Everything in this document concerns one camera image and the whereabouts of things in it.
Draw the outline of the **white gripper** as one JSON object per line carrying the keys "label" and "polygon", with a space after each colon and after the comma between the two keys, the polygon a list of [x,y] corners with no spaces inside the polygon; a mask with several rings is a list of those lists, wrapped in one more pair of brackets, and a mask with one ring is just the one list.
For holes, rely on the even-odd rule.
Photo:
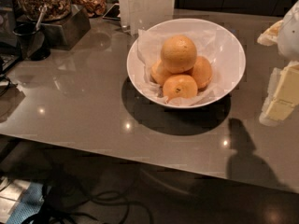
{"label": "white gripper", "polygon": [[267,97],[259,117],[261,124],[277,126],[299,105],[299,0],[257,38],[263,46],[278,44],[279,53],[291,62],[275,68],[270,76]]}

